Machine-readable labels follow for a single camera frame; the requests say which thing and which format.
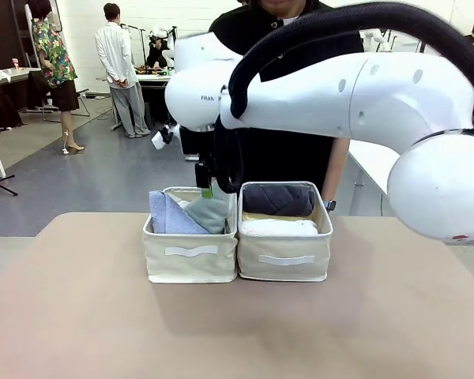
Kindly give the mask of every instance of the basket handle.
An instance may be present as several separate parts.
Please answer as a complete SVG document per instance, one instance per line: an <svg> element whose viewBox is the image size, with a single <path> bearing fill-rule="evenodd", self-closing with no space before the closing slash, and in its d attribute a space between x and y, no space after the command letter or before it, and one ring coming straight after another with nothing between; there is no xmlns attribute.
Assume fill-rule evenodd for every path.
<svg viewBox="0 0 474 379"><path fill-rule="evenodd" d="M307 265L314 263L315 256L308 255L305 257L297 258L276 258L268 255L261 255L258 257L260 263L266 263L267 265L274 266L295 266L295 265Z"/></svg>
<svg viewBox="0 0 474 379"><path fill-rule="evenodd" d="M202 254L218 254L218 246L199 246L194 249L183 249L182 247L166 247L165 255L180 255L182 257L198 257Z"/></svg>

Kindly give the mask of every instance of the floral shirt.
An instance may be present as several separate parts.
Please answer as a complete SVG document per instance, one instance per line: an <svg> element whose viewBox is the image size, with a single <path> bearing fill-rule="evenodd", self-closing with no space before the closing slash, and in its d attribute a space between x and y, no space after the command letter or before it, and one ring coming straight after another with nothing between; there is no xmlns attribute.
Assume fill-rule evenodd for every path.
<svg viewBox="0 0 474 379"><path fill-rule="evenodd" d="M69 55L63 45L62 37L49 25L47 18L41 21L32 21L32 34L37 53L41 51L46 55L55 70L51 71L42 67L42 72L51 88L56 88L66 81L77 78Z"/></svg>

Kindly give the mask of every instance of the brown tabletop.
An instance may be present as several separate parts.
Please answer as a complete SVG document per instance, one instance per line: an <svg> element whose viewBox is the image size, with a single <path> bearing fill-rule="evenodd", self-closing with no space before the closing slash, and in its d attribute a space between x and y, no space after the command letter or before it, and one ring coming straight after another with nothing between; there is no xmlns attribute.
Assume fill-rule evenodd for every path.
<svg viewBox="0 0 474 379"><path fill-rule="evenodd" d="M395 219L334 220L324 283L153 285L143 214L54 220L0 277L0 379L474 379L474 278Z"/></svg>

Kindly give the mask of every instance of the person's neck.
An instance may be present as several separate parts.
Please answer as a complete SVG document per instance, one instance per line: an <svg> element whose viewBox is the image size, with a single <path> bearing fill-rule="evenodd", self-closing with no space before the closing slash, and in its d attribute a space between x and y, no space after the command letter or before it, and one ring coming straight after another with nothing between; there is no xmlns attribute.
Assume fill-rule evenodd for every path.
<svg viewBox="0 0 474 379"><path fill-rule="evenodd" d="M293 18L298 17L306 8L306 0L299 0L289 9L286 9L282 12L275 12L274 16L277 17L278 20L283 20L285 18Z"/></svg>

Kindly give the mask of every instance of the fabric bin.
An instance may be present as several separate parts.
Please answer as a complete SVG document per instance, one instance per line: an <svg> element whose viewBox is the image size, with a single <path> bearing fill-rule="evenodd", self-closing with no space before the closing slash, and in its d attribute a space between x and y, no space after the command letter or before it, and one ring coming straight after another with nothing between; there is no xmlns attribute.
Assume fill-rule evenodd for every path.
<svg viewBox="0 0 474 379"><path fill-rule="evenodd" d="M164 191L181 201L193 201L197 188ZM228 283L237 276L237 196L232 195L225 235L156 235L151 216L144 225L144 249L152 283Z"/></svg>
<svg viewBox="0 0 474 379"><path fill-rule="evenodd" d="M305 186L314 191L310 220L318 227L313 236L247 235L243 225L243 191L248 186ZM249 182L239 197L239 248L237 260L242 278L285 282L322 282L330 259L333 227L316 186L309 182Z"/></svg>

